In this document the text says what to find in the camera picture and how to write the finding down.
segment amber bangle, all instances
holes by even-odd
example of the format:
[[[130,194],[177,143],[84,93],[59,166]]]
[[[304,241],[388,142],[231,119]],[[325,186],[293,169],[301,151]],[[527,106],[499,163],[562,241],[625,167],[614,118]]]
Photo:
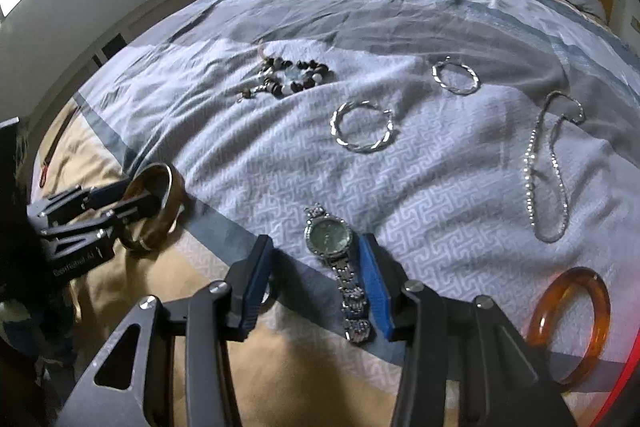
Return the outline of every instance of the amber bangle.
[[[531,322],[527,342],[532,347],[548,349],[551,333],[556,323],[556,314],[560,304],[570,296],[569,288],[578,285],[587,290],[593,305],[593,329],[587,351],[577,367],[558,382],[560,391],[565,393],[582,382],[598,362],[604,344],[607,341],[611,322],[611,304],[607,285],[590,268],[575,267],[562,273],[546,289],[536,306]]]
[[[152,163],[143,169],[125,190],[122,201],[139,196],[150,180],[161,177],[167,178],[168,187],[162,198],[160,211],[157,216],[146,220],[137,239],[131,237],[129,230],[123,230],[120,242],[127,250],[137,253],[157,250],[180,213],[184,199],[184,180],[174,166],[165,163]]]

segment metal screw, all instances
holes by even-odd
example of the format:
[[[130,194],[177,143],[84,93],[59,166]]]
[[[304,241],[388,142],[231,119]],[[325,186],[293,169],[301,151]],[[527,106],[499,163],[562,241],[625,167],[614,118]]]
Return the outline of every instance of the metal screw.
[[[415,279],[409,279],[406,283],[404,283],[404,289],[411,293],[417,293],[424,290],[424,284]]]
[[[153,295],[147,295],[140,301],[140,307],[143,310],[150,310],[156,305],[156,298]]]
[[[224,282],[224,281],[213,281],[210,285],[209,285],[209,291],[211,293],[213,293],[214,295],[216,293],[222,293],[225,292],[226,289],[229,288],[229,285]]]
[[[488,295],[479,295],[476,297],[476,306],[483,310],[489,310],[494,307],[494,300]]]

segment red cable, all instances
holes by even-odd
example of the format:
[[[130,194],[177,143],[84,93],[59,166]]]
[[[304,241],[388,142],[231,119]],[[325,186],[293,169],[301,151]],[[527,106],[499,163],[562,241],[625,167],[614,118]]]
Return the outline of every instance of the red cable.
[[[613,386],[611,393],[607,397],[607,400],[604,402],[604,405],[600,408],[600,412],[596,416],[596,418],[591,422],[591,427],[596,427],[598,422],[602,420],[602,417],[607,413],[612,404],[618,399],[620,393],[626,386],[626,383],[631,378],[636,367],[638,367],[638,362],[640,362],[640,331],[638,331],[638,336],[636,336],[636,341],[634,342],[634,347],[631,348],[631,353],[629,354],[629,358],[626,360],[625,367],[622,368],[622,373],[618,377],[618,381]]]

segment watch face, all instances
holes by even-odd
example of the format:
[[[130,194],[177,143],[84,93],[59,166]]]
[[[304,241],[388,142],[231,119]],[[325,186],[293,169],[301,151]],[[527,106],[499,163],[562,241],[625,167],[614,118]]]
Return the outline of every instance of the watch face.
[[[351,230],[338,219],[325,217],[310,225],[306,237],[311,250],[318,255],[331,255],[346,250],[351,243]]]

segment bed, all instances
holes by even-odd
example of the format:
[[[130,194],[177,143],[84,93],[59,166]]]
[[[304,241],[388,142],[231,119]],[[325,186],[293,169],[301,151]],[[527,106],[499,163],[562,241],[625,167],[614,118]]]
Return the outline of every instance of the bed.
[[[402,346],[382,335],[361,347],[345,340],[334,275],[303,237],[303,210],[319,201],[357,232],[375,233],[412,279],[451,298],[491,295],[523,332],[555,276],[596,270],[609,287],[610,335],[595,371],[565,396],[590,425],[640,323],[640,60],[606,19],[602,0],[198,0],[167,17],[76,93],[40,147],[42,158],[79,107],[33,198],[106,184],[154,161],[175,165],[188,194],[161,252],[134,259],[116,243],[115,259],[73,283],[78,369],[137,299],[191,295],[268,233],[282,251],[278,301],[244,344],[230,346],[244,425],[388,425]],[[256,85],[260,50],[321,60],[332,75],[283,99],[261,93],[238,103]],[[447,55],[478,74],[477,92],[455,96],[434,82],[431,67]],[[579,100],[586,121],[565,123],[556,144],[570,222],[548,245],[530,229],[522,159],[554,89]],[[365,99],[391,109],[400,131],[384,151],[358,155],[335,142],[329,120],[345,101]],[[551,106],[547,130],[562,110]],[[345,129],[360,139],[379,130],[373,118],[354,122]],[[552,215],[554,193],[540,190]],[[584,296],[567,309],[553,374],[580,359],[592,316]],[[446,425],[456,416],[450,382]]]

